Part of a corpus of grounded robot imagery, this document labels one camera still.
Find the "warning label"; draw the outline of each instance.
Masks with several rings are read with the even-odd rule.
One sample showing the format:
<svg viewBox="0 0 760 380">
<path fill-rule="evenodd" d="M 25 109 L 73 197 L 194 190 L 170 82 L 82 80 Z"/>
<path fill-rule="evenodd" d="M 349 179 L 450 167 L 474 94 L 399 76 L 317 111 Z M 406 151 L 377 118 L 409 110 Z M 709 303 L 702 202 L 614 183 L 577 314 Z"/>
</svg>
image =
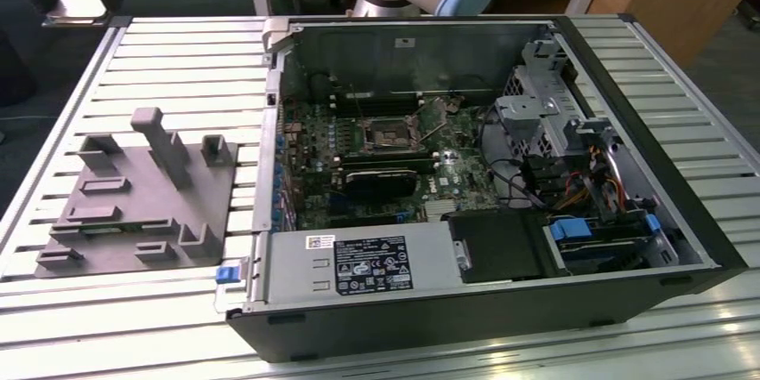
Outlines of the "warning label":
<svg viewBox="0 0 760 380">
<path fill-rule="evenodd" d="M 335 282 L 341 295 L 413 289 L 413 272 L 403 236 L 337 240 Z"/>
</svg>

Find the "motherboard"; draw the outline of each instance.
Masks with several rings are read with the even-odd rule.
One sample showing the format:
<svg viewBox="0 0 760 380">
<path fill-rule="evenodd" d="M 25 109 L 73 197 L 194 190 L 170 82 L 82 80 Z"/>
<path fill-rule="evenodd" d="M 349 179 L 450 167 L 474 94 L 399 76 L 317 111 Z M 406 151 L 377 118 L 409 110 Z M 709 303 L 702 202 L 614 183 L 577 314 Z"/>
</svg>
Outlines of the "motherboard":
<svg viewBox="0 0 760 380">
<path fill-rule="evenodd" d="M 299 230 L 439 221 L 499 204 L 478 147 L 485 109 L 455 94 L 287 101 Z"/>
</svg>

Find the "white sticker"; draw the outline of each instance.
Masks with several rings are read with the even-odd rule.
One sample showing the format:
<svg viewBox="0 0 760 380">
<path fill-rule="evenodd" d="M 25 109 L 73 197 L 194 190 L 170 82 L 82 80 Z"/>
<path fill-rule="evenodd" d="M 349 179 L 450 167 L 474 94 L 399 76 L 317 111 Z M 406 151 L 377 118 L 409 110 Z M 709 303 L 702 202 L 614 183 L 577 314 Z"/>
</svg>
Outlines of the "white sticker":
<svg viewBox="0 0 760 380">
<path fill-rule="evenodd" d="M 401 37 L 397 39 L 395 46 L 397 48 L 414 48 L 415 47 L 415 39 L 411 37 Z"/>
<path fill-rule="evenodd" d="M 307 249 L 333 248 L 335 235 L 307 236 Z"/>
</svg>

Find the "slotted metal platform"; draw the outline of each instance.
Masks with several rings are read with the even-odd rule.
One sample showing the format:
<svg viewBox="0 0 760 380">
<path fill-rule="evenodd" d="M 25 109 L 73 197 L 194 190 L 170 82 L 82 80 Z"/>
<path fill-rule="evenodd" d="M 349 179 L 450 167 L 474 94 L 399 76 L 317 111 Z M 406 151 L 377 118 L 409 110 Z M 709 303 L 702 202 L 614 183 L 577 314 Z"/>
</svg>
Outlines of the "slotted metal platform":
<svg viewBox="0 0 760 380">
<path fill-rule="evenodd" d="M 123 146 L 137 107 L 161 107 L 187 143 L 243 145 L 227 260 L 249 255 L 267 69 L 263 19 L 135 19 L 109 30 L 0 222 L 0 378 L 686 378 L 760 369 L 760 162 L 637 24 L 574 18 L 750 271 L 623 325 L 310 363 L 271 365 L 223 321 L 245 284 L 215 301 L 215 268 L 35 279 L 35 259 L 82 169 L 89 133 Z M 581 85 L 597 113 L 594 90 Z"/>
</svg>

